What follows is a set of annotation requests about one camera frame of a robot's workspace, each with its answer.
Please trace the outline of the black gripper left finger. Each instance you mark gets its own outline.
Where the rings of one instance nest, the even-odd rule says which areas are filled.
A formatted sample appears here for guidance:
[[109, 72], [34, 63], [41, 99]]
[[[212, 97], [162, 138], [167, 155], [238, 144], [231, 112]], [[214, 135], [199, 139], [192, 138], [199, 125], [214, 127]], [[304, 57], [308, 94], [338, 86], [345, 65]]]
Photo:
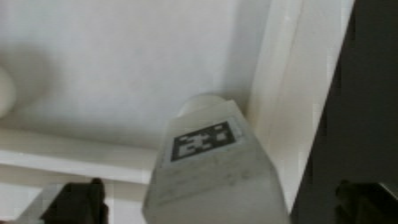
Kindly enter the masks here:
[[109, 224], [105, 184], [100, 178], [68, 183], [39, 217], [45, 224]]

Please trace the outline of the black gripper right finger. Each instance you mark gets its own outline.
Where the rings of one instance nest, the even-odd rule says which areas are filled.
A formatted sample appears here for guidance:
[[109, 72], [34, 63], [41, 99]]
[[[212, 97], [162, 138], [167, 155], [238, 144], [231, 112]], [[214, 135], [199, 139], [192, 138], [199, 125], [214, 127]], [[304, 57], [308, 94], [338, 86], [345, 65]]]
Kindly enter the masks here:
[[336, 188], [336, 224], [398, 224], [398, 186], [343, 180]]

